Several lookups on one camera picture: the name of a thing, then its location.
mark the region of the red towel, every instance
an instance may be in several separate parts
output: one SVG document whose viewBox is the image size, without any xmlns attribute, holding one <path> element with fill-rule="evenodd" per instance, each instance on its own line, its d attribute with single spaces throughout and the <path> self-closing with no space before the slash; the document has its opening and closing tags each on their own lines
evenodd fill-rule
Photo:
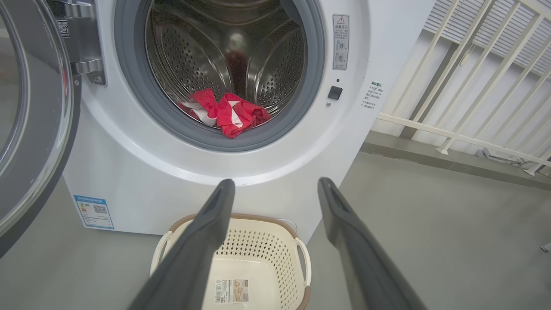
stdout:
<svg viewBox="0 0 551 310">
<path fill-rule="evenodd" d="M 222 128 L 222 134 L 228 138 L 233 139 L 241 132 L 272 118 L 263 107 L 235 94 L 226 93 L 218 105 L 211 89 L 193 93 L 190 97 L 190 102 L 178 102 L 178 106 L 207 125 L 212 126 L 215 121 Z"/>
<path fill-rule="evenodd" d="M 218 105 L 217 125 L 228 138 L 233 139 L 243 130 L 249 130 L 270 118 L 272 117 L 263 107 L 231 93 L 226 93 Z"/>
</svg>

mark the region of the white washing machine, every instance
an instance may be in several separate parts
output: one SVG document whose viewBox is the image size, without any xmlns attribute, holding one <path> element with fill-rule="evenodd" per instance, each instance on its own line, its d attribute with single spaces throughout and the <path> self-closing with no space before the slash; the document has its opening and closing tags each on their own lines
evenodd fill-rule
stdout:
<svg viewBox="0 0 551 310">
<path fill-rule="evenodd" d="M 308 240 L 318 178 L 343 180 L 433 4 L 4 0 L 18 99 L 0 140 L 3 233 L 17 240 L 70 151 L 63 176 L 86 227 L 163 234 L 232 178 L 233 212 L 289 220 Z M 272 119 L 226 138 L 179 104 L 204 88 Z"/>
</svg>

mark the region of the white laundry basket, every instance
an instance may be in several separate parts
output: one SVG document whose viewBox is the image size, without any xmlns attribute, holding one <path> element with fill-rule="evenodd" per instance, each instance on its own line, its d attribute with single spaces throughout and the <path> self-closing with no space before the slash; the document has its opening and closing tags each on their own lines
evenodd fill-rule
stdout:
<svg viewBox="0 0 551 310">
<path fill-rule="evenodd" d="M 150 274 L 194 218 L 182 218 L 164 234 L 153 254 Z M 302 310 L 310 299 L 311 270 L 306 246 L 287 224 L 232 214 L 226 239 L 213 255 L 203 309 Z"/>
</svg>

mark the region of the basket handle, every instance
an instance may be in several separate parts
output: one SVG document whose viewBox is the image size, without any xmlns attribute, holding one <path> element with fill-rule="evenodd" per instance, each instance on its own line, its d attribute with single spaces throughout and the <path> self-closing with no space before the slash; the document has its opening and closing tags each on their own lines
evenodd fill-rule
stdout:
<svg viewBox="0 0 551 310">
<path fill-rule="evenodd" d="M 159 243 L 157 243 L 155 252 L 153 252 L 153 260 L 151 260 L 151 268 L 149 269 L 149 276 L 151 276 L 155 272 L 155 269 L 157 269 L 157 266 L 159 266 L 159 262 L 161 261 L 161 250 L 163 249 L 166 241 L 169 239 L 171 235 L 172 235 L 171 231 L 165 233 L 159 240 Z"/>
<path fill-rule="evenodd" d="M 312 281 L 312 262 L 310 261 L 310 254 L 308 254 L 308 249 L 302 240 L 295 238 L 295 241 L 302 251 L 302 255 L 304 256 L 304 264 L 306 265 L 306 279 L 304 279 L 304 286 L 310 286 L 310 281 Z"/>
</svg>

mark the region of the concrete floor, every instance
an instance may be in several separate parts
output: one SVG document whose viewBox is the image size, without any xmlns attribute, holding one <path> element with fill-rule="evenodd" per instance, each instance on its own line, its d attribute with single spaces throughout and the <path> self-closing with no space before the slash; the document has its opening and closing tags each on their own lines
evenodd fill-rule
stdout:
<svg viewBox="0 0 551 310">
<path fill-rule="evenodd" d="M 359 153 L 341 191 L 429 309 L 549 309 L 551 192 Z M 0 259 L 5 309 L 124 309 L 158 236 L 83 228 L 64 182 Z M 349 309 L 323 226 L 308 309 Z"/>
</svg>

